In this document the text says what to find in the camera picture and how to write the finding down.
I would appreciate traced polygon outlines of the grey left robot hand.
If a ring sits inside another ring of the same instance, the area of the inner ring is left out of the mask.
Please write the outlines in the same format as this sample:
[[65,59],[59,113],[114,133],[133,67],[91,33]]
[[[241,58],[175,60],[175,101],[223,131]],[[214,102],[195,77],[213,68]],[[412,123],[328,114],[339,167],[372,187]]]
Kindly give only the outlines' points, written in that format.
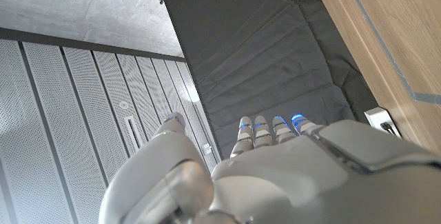
[[439,223],[440,157],[355,121],[240,120],[213,170],[171,113],[106,190],[100,223]]

